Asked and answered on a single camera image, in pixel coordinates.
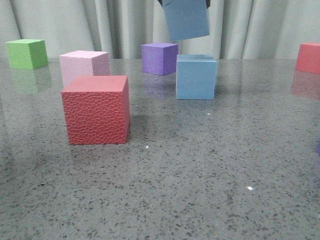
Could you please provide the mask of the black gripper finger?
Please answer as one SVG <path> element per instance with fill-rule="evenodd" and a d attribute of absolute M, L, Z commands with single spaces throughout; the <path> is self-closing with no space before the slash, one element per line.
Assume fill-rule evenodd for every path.
<path fill-rule="evenodd" d="M 211 0 L 206 0 L 205 2 L 206 2 L 206 8 L 208 9 L 211 5 Z"/>
<path fill-rule="evenodd" d="M 159 2 L 159 4 L 161 5 L 161 7 L 163 7 L 163 0 L 157 0 Z"/>

